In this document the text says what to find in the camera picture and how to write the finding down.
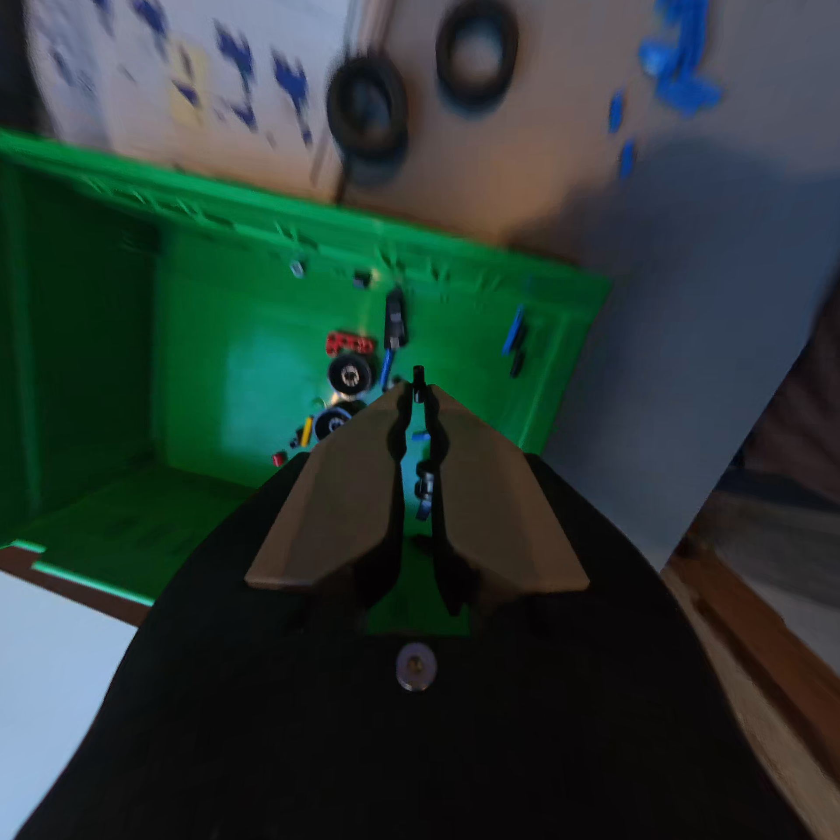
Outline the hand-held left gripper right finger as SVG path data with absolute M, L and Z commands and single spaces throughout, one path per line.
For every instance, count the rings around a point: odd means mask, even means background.
M 526 595 L 584 592 L 590 578 L 522 450 L 437 385 L 425 395 L 438 590 L 454 615 Z

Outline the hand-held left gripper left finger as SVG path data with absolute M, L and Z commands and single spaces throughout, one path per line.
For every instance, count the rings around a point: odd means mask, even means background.
M 402 461 L 413 389 L 387 391 L 310 453 L 245 582 L 315 592 L 346 581 L 372 607 L 400 573 L 405 502 Z

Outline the green box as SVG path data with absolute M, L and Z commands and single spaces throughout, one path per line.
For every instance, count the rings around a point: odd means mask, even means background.
M 547 443 L 612 284 L 437 230 L 2 131 L 2 548 L 151 605 L 276 471 L 309 415 L 348 402 L 325 341 L 407 346 L 513 443 Z M 295 278 L 292 260 L 306 267 Z M 356 271 L 371 274 L 354 288 Z M 524 363 L 502 345 L 524 305 Z

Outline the black rubber tyre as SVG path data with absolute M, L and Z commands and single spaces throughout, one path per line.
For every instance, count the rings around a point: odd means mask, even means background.
M 483 27 L 499 47 L 495 73 L 482 81 L 469 80 L 455 66 L 457 42 L 471 29 Z M 507 3 L 467 1 L 450 8 L 437 31 L 435 58 L 437 85 L 443 98 L 464 112 L 494 109 L 507 95 L 516 69 L 520 28 Z
M 332 138 L 351 161 L 383 163 L 401 157 L 408 142 L 406 85 L 382 52 L 348 58 L 327 94 Z

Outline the blue L-shaped beam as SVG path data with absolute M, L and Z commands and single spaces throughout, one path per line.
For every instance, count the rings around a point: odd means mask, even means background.
M 663 24 L 675 36 L 661 46 L 665 65 L 677 76 L 692 76 L 698 69 L 707 44 L 709 1 L 657 1 Z

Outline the grey desk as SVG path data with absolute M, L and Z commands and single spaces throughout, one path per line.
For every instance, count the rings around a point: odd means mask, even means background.
M 394 180 L 346 202 L 612 279 L 543 458 L 660 570 L 833 284 L 839 4 L 711 2 L 702 67 L 723 98 L 693 119 L 639 64 L 654 2 L 512 4 L 517 75 L 475 119 L 438 96 L 450 2 L 395 4 L 386 49 L 409 93 L 409 151 Z

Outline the brown wooden panel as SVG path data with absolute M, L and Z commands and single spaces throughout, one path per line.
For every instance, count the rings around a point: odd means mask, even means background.
M 838 786 L 838 676 L 702 542 L 685 536 L 665 571 L 688 586 L 699 616 Z

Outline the open instruction booklet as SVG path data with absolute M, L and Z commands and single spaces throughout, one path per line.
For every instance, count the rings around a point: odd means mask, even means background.
M 24 2 L 55 136 L 180 171 L 333 200 L 329 75 L 364 2 Z

